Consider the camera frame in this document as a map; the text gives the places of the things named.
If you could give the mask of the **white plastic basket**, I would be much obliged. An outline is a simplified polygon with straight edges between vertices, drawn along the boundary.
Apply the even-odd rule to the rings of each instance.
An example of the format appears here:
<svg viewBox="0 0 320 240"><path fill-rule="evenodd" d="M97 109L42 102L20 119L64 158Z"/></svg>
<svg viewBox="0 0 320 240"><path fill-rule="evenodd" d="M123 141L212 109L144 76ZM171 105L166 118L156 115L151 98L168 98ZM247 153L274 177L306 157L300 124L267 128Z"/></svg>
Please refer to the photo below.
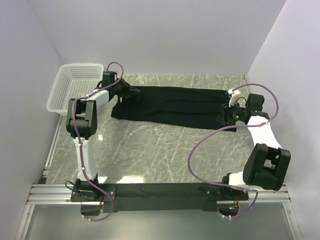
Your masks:
<svg viewBox="0 0 320 240"><path fill-rule="evenodd" d="M61 116L67 115L70 99L92 93L103 78L104 66L97 63L62 65L51 88L46 109Z"/></svg>

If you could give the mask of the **black t shirt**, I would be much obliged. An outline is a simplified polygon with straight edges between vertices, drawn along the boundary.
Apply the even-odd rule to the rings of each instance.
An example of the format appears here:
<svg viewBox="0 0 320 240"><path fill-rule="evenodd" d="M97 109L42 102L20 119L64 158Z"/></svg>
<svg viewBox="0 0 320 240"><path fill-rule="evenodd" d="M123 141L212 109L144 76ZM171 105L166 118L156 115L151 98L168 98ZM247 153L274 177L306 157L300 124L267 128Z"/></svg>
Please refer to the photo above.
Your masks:
<svg viewBox="0 0 320 240"><path fill-rule="evenodd" d="M218 130L221 106L229 103L224 90L173 86L136 86L139 93L119 100L111 116L118 120L152 122Z"/></svg>

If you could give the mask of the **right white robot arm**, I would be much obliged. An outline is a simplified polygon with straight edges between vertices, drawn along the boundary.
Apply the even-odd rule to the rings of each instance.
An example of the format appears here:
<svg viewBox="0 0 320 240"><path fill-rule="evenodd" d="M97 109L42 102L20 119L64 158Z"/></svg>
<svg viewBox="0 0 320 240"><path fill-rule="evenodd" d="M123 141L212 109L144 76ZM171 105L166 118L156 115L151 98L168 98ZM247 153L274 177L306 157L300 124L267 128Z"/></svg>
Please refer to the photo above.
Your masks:
<svg viewBox="0 0 320 240"><path fill-rule="evenodd" d="M245 106L238 100L240 92L228 91L229 103L223 104L217 120L224 125L241 121L247 125L254 148L245 163L243 171L228 173L222 179L219 193L230 200L237 194L237 187L260 187L264 190L281 189L291 160L291 152L277 142L270 125L270 117L263 112L265 98L259 94L249 94Z"/></svg>

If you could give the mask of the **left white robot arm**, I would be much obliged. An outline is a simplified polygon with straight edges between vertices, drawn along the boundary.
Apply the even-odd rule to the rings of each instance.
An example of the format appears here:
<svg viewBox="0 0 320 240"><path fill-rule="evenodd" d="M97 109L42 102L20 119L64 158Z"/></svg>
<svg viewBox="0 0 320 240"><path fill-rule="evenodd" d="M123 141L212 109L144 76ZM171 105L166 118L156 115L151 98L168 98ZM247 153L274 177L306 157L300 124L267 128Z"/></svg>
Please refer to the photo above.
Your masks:
<svg viewBox="0 0 320 240"><path fill-rule="evenodd" d="M96 88L85 96L68 102L66 130L73 139L77 156L77 179L72 193L94 201L107 192L100 187L93 152L93 136L98 129L97 110L114 96L119 101L140 94L140 90L127 83L114 71L104 71Z"/></svg>

